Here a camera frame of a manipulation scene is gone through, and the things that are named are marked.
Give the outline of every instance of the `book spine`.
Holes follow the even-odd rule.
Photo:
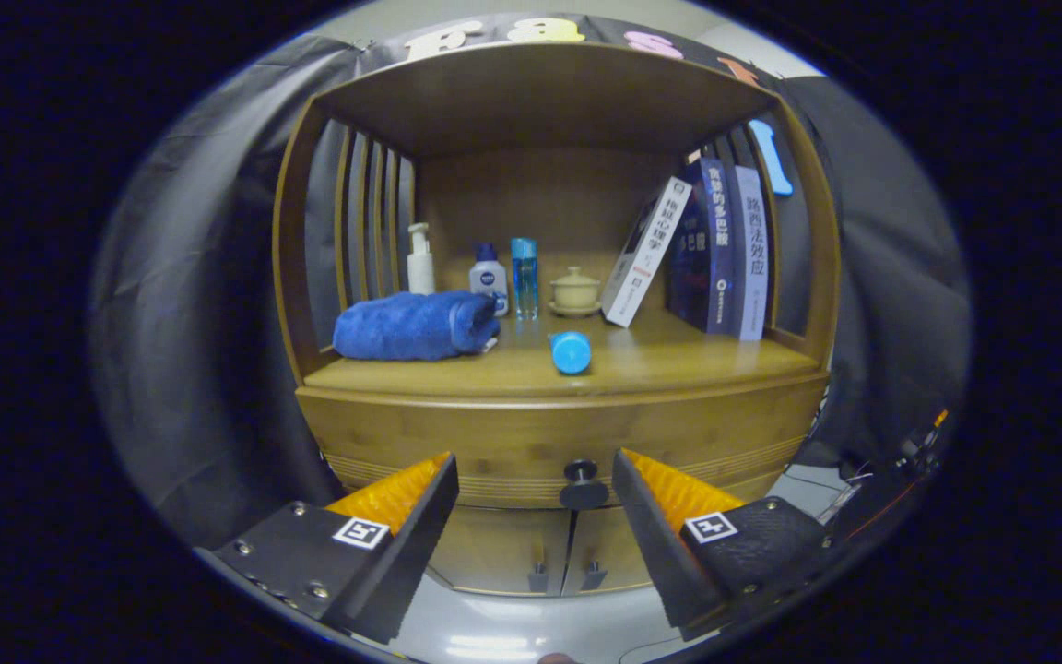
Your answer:
[[[704,158],[707,185],[708,291],[707,327],[710,335],[729,335],[732,320],[732,233],[726,172],[719,159]]]
[[[637,251],[633,253],[633,262],[626,280],[620,284],[611,310],[605,312],[605,318],[611,323],[622,327],[631,324],[650,282],[661,268],[662,256],[666,254],[667,245],[674,236],[674,228],[679,226],[680,215],[687,204],[690,190],[691,186],[678,177],[667,181],[650,214],[646,232],[637,242]]]
[[[759,173],[735,167],[730,177],[732,200],[733,333],[742,341],[759,340],[765,331],[768,299],[768,232]]]

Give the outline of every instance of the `blue towel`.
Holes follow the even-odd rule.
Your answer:
[[[450,290],[367,300],[333,325],[333,350],[355,359],[442,359],[481,353],[498,335],[494,299]]]

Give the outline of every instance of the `white pump bottle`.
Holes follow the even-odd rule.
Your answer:
[[[433,285],[433,254],[429,250],[429,239],[426,238],[429,224],[413,223],[409,226],[412,253],[409,254],[409,291],[422,295],[435,293]]]

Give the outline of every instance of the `bamboo cabinet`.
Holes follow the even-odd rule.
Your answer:
[[[791,146],[809,211],[803,333],[772,324],[776,278],[765,339],[753,343],[671,316],[665,274],[629,328],[549,313],[548,282],[572,265],[604,280],[638,207],[683,157],[766,113]],[[339,132],[337,176],[325,184],[333,286],[311,293],[307,197],[326,131]],[[767,184],[766,197],[775,273]],[[475,242],[493,242],[510,268],[511,238],[537,240],[539,320],[511,311],[496,347],[478,357],[340,358],[316,333],[312,299],[342,311],[404,290],[401,244],[413,222],[429,223],[438,290],[468,289]],[[457,455],[460,495],[430,567],[460,590],[553,596],[649,583],[616,494],[578,514],[572,560],[564,559],[565,464],[594,459],[607,484],[615,450],[629,446],[755,499],[798,450],[828,378],[839,245],[813,147],[780,97],[683,59],[604,44],[478,46],[313,96],[284,157],[273,256],[298,404],[339,479],[358,488],[442,450]],[[564,329],[593,341],[586,374],[552,367],[548,336]],[[607,575],[589,589],[583,576],[594,562]],[[545,590],[528,582],[536,568]]]

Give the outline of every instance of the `perfume bottle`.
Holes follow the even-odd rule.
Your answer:
[[[539,270],[534,240],[511,240],[511,272],[514,277],[514,316],[518,320],[539,318]]]

